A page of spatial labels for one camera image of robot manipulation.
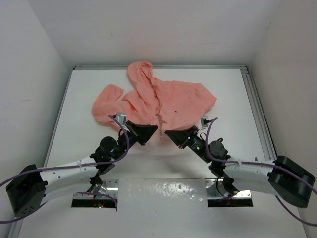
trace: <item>metal frame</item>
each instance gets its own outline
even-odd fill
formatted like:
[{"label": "metal frame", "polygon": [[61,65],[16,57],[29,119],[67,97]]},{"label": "metal frame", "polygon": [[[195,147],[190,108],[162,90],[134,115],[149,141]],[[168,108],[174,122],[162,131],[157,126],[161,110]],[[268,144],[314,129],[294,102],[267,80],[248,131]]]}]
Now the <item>metal frame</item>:
[{"label": "metal frame", "polygon": [[[79,66],[76,66],[73,70],[112,70],[112,69],[126,69],[126,68],[127,68],[127,65],[79,65]],[[265,121],[265,117],[263,114],[259,96],[255,87],[254,81],[252,77],[250,76],[250,72],[245,65],[154,65],[153,68],[154,69],[239,69],[241,70],[241,75],[244,80],[245,88],[247,90],[249,102],[250,102],[253,117],[257,126],[265,160],[276,159],[276,152],[275,152],[273,142],[272,142],[272,139],[271,139],[271,136]],[[71,76],[72,76],[72,73],[70,74],[68,79],[67,87],[64,93],[64,97],[61,103],[61,107],[58,113],[54,131],[52,134],[52,139],[51,139],[49,149],[45,158],[44,166],[46,166],[48,163],[52,144],[54,141],[54,136],[56,133],[58,121],[59,121],[60,114],[63,108],[63,104],[65,101],[65,97],[66,97]],[[22,222],[23,222],[23,219],[18,222],[12,223],[8,238],[18,238],[19,232],[22,227]]]}]

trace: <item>crumpled fabric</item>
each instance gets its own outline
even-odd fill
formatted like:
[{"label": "crumpled fabric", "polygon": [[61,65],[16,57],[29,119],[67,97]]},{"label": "crumpled fabric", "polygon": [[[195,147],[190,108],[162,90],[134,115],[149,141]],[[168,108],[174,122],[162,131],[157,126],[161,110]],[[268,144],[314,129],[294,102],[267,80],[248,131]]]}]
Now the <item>crumpled fabric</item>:
[{"label": "crumpled fabric", "polygon": [[123,89],[113,84],[105,87],[93,104],[95,119],[114,124],[108,115],[123,112],[135,124],[157,125],[163,131],[185,129],[216,103],[217,98],[201,83],[162,81],[153,77],[152,68],[147,61],[130,64],[127,74],[135,89],[120,99]]}]

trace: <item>gray wall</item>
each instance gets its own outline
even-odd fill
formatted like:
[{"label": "gray wall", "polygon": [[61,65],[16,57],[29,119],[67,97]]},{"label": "gray wall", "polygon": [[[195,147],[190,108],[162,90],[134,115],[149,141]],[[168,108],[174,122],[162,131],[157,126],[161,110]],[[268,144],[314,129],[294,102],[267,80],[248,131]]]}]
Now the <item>gray wall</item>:
[{"label": "gray wall", "polygon": [[[0,1],[0,180],[43,165],[70,74],[27,0]],[[0,220],[13,218],[5,188]],[[6,237],[9,225],[0,225]]]},{"label": "gray wall", "polygon": [[29,0],[67,65],[249,64],[280,0]]},{"label": "gray wall", "polygon": [[[282,1],[251,70],[278,154],[317,175],[316,0]],[[317,223],[315,195],[301,212]]]}]

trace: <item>purple cable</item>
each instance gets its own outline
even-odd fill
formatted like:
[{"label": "purple cable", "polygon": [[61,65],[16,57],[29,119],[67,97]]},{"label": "purple cable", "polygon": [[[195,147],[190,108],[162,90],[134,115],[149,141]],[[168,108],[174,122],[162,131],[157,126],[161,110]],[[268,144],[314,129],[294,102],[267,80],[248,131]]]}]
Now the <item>purple cable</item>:
[{"label": "purple cable", "polygon": [[[209,136],[209,133],[210,133],[210,130],[211,130],[211,126],[212,124],[217,120],[218,118],[214,118],[210,121],[210,124],[208,126],[208,130],[207,130],[207,133],[206,133],[206,140],[205,140],[205,147],[206,147],[206,151],[207,151],[207,155],[210,157],[210,159],[212,159],[213,161],[218,161],[218,162],[224,162],[223,160],[220,160],[220,159],[216,159],[212,156],[212,154],[210,153],[209,151],[209,148],[208,148],[208,136]],[[226,161],[226,163],[232,163],[232,164],[238,164],[238,161]],[[314,192],[314,194],[317,195],[317,190],[311,186],[308,182],[306,182],[305,180],[303,180],[301,177],[297,176],[295,173],[281,167],[281,166],[277,166],[277,165],[273,165],[273,164],[265,164],[265,163],[259,163],[259,162],[251,162],[251,161],[242,161],[241,164],[244,164],[244,165],[257,165],[257,166],[266,166],[266,167],[271,167],[271,168],[275,168],[275,169],[278,169],[278,170],[281,170],[287,174],[289,174],[290,176],[298,179],[300,182],[302,182],[303,184],[305,184],[311,191]],[[317,224],[316,223],[310,223],[310,222],[306,222],[304,220],[302,220],[301,218],[299,218],[298,216],[296,216],[294,213],[292,213],[286,206],[285,204],[283,204],[283,202],[277,197],[275,196],[278,200],[278,202],[285,208],[285,210],[291,214],[295,219],[297,219],[298,221],[308,225],[308,226],[312,226],[312,227],[317,227]]]},{"label": "purple cable", "polygon": [[[127,148],[125,150],[125,152],[116,160],[113,160],[113,161],[108,161],[108,162],[97,162],[97,163],[86,163],[86,164],[82,164],[81,167],[88,167],[88,166],[95,166],[95,165],[108,165],[108,164],[112,164],[112,163],[115,163],[115,162],[118,162],[120,160],[122,160],[128,153],[128,150],[130,149],[130,141],[129,141],[129,137],[128,137],[128,134],[126,132],[126,130],[124,129],[124,127],[120,124],[120,122],[112,115],[108,115],[115,123],[118,124],[118,126],[122,129],[123,133],[124,133],[124,136],[125,136],[125,139],[127,141]],[[0,183],[0,187],[4,186],[7,182],[10,182],[11,180],[14,180],[18,177],[21,177],[23,175],[28,175],[28,174],[31,174],[31,173],[37,173],[37,172],[42,172],[42,171],[52,171],[52,170],[67,170],[67,169],[74,169],[74,168],[79,168],[80,166],[79,165],[72,165],[72,166],[59,166],[59,167],[50,167],[50,168],[40,168],[40,169],[35,169],[35,170],[29,170],[29,171],[25,171],[25,172],[21,172],[15,176],[12,176],[8,179],[6,179],[5,181],[3,181],[2,183]],[[9,220],[9,221],[0,221],[0,224],[9,224],[9,223],[12,223],[12,222],[17,222],[23,218],[26,218],[30,216],[27,215],[27,216],[24,216],[24,217],[19,217],[19,218],[16,218],[16,219],[13,219],[13,220]]]},{"label": "purple cable", "polygon": [[114,202],[115,209],[117,210],[118,203],[117,203],[117,200],[116,200],[114,197],[111,197],[111,196],[106,195],[106,194],[103,194],[103,193],[97,193],[97,192],[78,192],[78,193],[79,193],[79,194],[83,194],[83,195],[92,195],[92,196],[108,197],[108,198],[110,198],[110,199]]}]

